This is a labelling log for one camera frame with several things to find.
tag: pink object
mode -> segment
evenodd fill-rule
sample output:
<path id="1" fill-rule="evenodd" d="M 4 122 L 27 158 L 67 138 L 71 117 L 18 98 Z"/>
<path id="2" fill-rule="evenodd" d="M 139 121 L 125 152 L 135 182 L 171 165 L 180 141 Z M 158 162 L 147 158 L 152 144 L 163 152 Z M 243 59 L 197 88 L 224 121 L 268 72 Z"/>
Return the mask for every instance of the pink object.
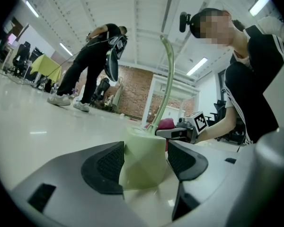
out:
<path id="1" fill-rule="evenodd" d="M 157 130 L 169 130 L 169 129 L 173 129 L 174 127 L 175 127 L 175 124 L 174 124 L 173 119 L 171 118 L 162 119 L 158 125 Z M 167 149 L 168 149 L 168 140 L 166 140 L 165 151 L 167 151 Z"/>

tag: window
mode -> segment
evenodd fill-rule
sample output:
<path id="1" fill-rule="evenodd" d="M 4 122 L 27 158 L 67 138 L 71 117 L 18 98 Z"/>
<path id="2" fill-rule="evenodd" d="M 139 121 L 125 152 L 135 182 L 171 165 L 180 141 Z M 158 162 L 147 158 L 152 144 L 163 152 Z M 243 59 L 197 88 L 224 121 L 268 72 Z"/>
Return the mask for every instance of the window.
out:
<path id="1" fill-rule="evenodd" d="M 219 72 L 218 77 L 219 77 L 219 84 L 220 84 L 221 100 L 226 101 L 227 95 L 226 95 L 226 90 L 224 88 L 225 70 Z"/>

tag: white sneaker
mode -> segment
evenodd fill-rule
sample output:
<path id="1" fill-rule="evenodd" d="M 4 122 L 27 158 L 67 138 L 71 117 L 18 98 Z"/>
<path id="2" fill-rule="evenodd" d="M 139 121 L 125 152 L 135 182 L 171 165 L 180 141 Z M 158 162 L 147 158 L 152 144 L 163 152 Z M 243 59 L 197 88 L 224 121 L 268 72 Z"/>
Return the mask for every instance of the white sneaker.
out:
<path id="1" fill-rule="evenodd" d="M 73 104 L 74 108 L 77 108 L 81 111 L 84 111 L 84 112 L 89 112 L 89 104 L 83 104 L 82 102 L 75 102 Z"/>
<path id="2" fill-rule="evenodd" d="M 67 94 L 64 94 L 62 96 L 59 96 L 57 94 L 52 94 L 48 97 L 47 102 L 53 105 L 58 105 L 58 106 L 71 105 L 71 102 Z"/>

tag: yellow tablecloth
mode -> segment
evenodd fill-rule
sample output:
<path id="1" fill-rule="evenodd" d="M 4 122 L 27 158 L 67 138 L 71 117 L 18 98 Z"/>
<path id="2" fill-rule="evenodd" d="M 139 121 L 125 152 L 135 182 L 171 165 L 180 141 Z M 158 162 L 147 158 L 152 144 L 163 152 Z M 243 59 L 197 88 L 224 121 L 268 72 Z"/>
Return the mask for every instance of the yellow tablecloth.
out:
<path id="1" fill-rule="evenodd" d="M 30 74 L 38 71 L 42 75 L 48 76 L 48 78 L 51 79 L 52 82 L 58 81 L 61 76 L 61 66 L 46 55 L 39 56 L 31 65 L 31 67 L 32 70 Z"/>

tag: floor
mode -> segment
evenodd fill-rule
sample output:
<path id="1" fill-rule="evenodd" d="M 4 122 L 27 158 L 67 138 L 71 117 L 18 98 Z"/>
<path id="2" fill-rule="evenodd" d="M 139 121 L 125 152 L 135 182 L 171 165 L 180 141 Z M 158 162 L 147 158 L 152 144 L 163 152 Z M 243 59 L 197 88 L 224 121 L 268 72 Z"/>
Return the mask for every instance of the floor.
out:
<path id="1" fill-rule="evenodd" d="M 127 126 L 140 122 L 91 108 L 89 113 L 46 102 L 48 93 L 18 85 L 0 74 L 0 178 L 11 190 L 50 159 L 120 141 Z M 209 140 L 204 147 L 237 151 L 238 146 Z M 178 179 L 170 168 L 164 184 L 143 191 L 126 191 L 125 201 L 150 226 L 171 221 Z"/>

